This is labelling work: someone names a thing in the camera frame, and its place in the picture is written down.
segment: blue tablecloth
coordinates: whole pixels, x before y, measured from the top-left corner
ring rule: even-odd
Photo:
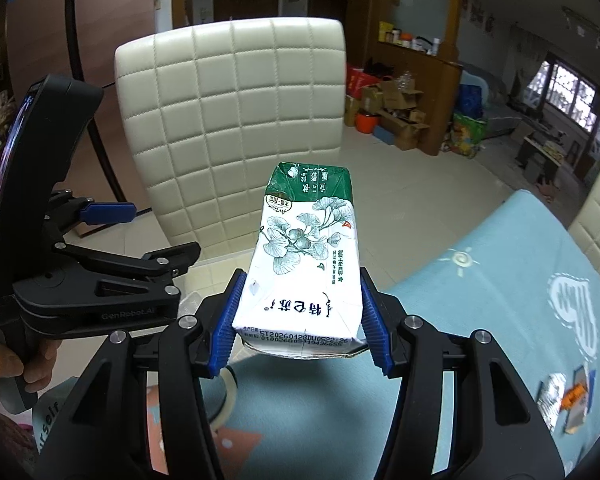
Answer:
[[[489,330],[533,397],[549,373],[564,373],[569,387],[574,370],[587,362],[596,371],[587,420],[565,434],[563,413],[553,435],[567,472],[590,449],[600,435],[600,277],[530,193],[512,195],[388,292],[441,331]],[[234,371],[236,405],[216,438],[228,478],[373,478],[400,382],[384,378],[368,352],[318,361],[261,355]],[[434,471],[446,467],[452,429],[452,377],[445,375]],[[203,393],[208,407],[217,407],[221,381],[203,381]]]

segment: orange clip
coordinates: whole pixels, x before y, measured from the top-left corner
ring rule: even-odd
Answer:
[[[576,384],[564,394],[560,404],[560,409],[570,410],[576,404],[576,402],[578,402],[584,396],[585,393],[587,393],[587,389],[584,387],[584,384]]]

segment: curtain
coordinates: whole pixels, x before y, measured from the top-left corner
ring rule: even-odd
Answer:
[[[522,100],[525,88],[531,83],[540,70],[542,62],[546,59],[549,43],[515,25],[511,27],[510,39],[514,45],[514,66],[517,78],[517,84],[514,84],[515,95],[512,97]]]

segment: black handle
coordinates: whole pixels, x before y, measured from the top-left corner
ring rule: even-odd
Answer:
[[[36,354],[40,338],[27,330],[20,320],[0,326],[0,343],[10,348],[26,364]],[[4,409],[16,415],[38,402],[38,394],[26,392],[22,376],[0,378],[0,402]]]

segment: red bag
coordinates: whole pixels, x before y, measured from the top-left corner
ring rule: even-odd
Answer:
[[[373,75],[362,72],[361,68],[353,67],[347,63],[347,95],[354,99],[362,97],[362,88],[378,83],[380,80]]]

